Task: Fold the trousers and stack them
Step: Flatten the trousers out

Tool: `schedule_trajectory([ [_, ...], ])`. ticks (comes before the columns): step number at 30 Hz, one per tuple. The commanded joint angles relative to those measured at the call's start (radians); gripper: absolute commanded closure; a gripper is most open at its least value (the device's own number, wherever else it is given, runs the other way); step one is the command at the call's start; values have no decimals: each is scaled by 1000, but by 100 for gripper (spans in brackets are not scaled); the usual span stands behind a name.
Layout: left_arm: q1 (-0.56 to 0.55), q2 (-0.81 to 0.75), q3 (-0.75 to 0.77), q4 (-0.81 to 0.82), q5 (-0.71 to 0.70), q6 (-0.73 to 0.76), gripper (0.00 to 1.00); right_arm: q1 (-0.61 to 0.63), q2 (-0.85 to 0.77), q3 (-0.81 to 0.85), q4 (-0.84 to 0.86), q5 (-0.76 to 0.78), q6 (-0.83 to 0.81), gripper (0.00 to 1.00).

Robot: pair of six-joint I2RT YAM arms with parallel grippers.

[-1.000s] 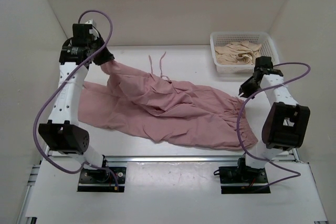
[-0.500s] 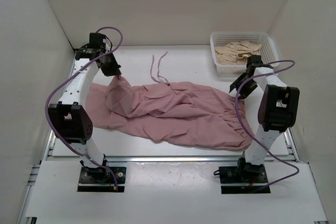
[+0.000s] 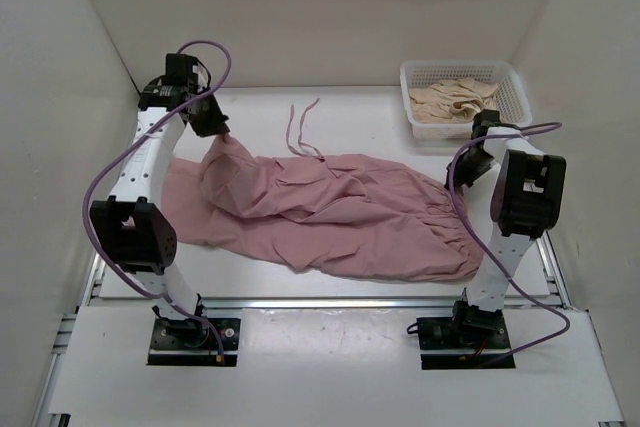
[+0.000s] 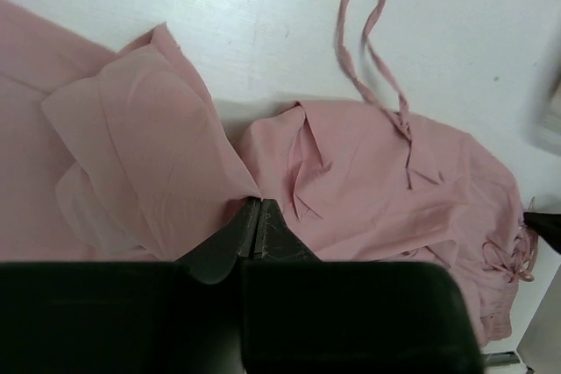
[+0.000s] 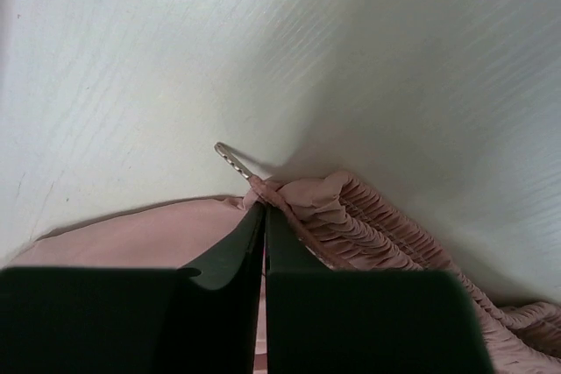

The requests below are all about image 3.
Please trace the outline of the pink trousers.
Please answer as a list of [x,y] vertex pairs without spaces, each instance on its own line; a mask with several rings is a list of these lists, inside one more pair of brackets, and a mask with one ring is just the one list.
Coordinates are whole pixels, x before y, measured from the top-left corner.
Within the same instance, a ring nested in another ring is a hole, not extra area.
[[295,272],[455,281],[484,257],[441,182],[402,163],[323,155],[305,143],[287,157],[263,157],[218,137],[202,160],[170,162],[161,209],[182,243]]

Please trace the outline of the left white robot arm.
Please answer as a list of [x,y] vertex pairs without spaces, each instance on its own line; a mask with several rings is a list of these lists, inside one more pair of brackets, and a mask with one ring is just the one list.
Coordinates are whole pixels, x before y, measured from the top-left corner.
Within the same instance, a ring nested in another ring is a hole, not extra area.
[[183,50],[166,55],[163,74],[140,95],[132,150],[117,163],[118,180],[106,199],[88,206],[88,224],[104,260],[153,300],[161,327],[188,347],[206,342],[210,324],[200,296],[175,263],[177,234],[161,211],[161,196],[185,129],[199,137],[229,132],[228,118],[209,91],[211,81],[198,58]]

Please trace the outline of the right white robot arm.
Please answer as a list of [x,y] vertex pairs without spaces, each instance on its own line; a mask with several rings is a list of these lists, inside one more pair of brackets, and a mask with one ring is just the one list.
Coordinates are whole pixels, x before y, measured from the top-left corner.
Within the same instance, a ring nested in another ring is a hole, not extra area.
[[[447,167],[445,188],[454,210],[484,254],[480,267],[453,308],[449,334],[460,346],[482,344],[493,337],[503,320],[504,297],[524,254],[558,222],[567,161],[547,154],[529,141],[534,135],[558,129],[558,122],[520,128],[500,114],[485,110],[475,115],[471,140]],[[493,165],[499,166],[490,201],[492,232],[487,244],[474,232],[460,195]]]

